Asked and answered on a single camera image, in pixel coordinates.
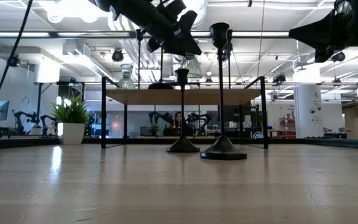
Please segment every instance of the black candlestick holder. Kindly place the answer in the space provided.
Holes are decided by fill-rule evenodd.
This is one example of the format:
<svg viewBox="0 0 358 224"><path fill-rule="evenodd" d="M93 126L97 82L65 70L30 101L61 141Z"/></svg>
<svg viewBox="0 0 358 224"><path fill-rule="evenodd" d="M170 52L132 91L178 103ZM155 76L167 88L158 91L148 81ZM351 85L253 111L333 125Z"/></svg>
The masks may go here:
<svg viewBox="0 0 358 224"><path fill-rule="evenodd" d="M167 148L167 152L199 152L200 149L193 145L186 137L186 120L185 120L185 86L187 84L187 75L189 70L187 69L178 69L175 71L177 75L177 82L180 85L180 93L181 93L181 132L180 138L173 143L169 148Z"/></svg>
<svg viewBox="0 0 358 224"><path fill-rule="evenodd" d="M221 137L207 150L200 153L202 159L216 159L216 160L240 160L246 159L247 154L238 149L229 138L225 137L224 132L224 102L223 102L223 49L227 45L227 32L229 25L223 22L213 24L209 31L212 35L212 43L218 48L219 61L219 99L220 99L220 114L221 114Z"/></svg>

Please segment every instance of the green plant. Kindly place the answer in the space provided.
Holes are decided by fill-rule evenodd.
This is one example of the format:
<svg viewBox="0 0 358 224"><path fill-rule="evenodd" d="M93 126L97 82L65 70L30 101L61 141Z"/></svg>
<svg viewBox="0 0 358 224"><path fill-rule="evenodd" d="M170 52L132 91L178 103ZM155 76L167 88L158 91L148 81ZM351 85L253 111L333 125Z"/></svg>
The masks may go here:
<svg viewBox="0 0 358 224"><path fill-rule="evenodd" d="M85 124L88 122L90 116L87 114L87 106L82 102L81 95L70 98L70 101L70 106L67 106L65 103L61 105L53 104L53 117L61 123Z"/></svg>
<svg viewBox="0 0 358 224"><path fill-rule="evenodd" d="M150 133L155 135L159 131L160 127L157 124L150 125Z"/></svg>

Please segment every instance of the round black base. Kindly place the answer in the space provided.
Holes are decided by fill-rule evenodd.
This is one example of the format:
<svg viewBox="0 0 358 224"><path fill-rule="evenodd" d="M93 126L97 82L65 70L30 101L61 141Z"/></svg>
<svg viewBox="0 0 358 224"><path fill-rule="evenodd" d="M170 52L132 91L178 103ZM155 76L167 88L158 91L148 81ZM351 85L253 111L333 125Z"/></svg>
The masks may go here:
<svg viewBox="0 0 358 224"><path fill-rule="evenodd" d="M200 152L199 147L196 147L186 138L186 136L180 137L171 147L167 148L167 152L172 153L190 153Z"/></svg>
<svg viewBox="0 0 358 224"><path fill-rule="evenodd" d="M200 153L202 159L241 160L247 154L238 149L227 137L220 137L209 149Z"/></svg>
<svg viewBox="0 0 358 224"><path fill-rule="evenodd" d="M149 90L172 90L173 87L165 82L156 82L149 85Z"/></svg>

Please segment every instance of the white plant pot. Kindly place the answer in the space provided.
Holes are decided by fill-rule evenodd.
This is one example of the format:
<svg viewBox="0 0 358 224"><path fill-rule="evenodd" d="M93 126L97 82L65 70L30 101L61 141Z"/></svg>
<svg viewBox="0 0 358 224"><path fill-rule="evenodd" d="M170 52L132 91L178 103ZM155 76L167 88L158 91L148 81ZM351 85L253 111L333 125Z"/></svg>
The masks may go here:
<svg viewBox="0 0 358 224"><path fill-rule="evenodd" d="M79 145L84 138L85 124L58 123L57 135L64 145Z"/></svg>
<svg viewBox="0 0 358 224"><path fill-rule="evenodd" d="M32 128L30 135L42 135L42 128Z"/></svg>

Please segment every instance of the potted plant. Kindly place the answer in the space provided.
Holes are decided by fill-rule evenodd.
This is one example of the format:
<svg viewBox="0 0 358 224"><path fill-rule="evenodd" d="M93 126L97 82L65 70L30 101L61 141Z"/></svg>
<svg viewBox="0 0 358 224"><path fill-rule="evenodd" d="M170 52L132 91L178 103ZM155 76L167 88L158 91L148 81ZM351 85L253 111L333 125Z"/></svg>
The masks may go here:
<svg viewBox="0 0 358 224"><path fill-rule="evenodd" d="M160 128L159 128L159 126L157 124L151 124L150 125L150 134L152 136L157 136L157 133L158 133L159 129Z"/></svg>
<svg viewBox="0 0 358 224"><path fill-rule="evenodd" d="M30 131L30 135L42 135L42 129L38 124L35 124Z"/></svg>
<svg viewBox="0 0 358 224"><path fill-rule="evenodd" d="M53 117L58 120L58 137L66 145L81 144L84 138L85 123L89 119L81 95L71 98L71 105L53 104Z"/></svg>

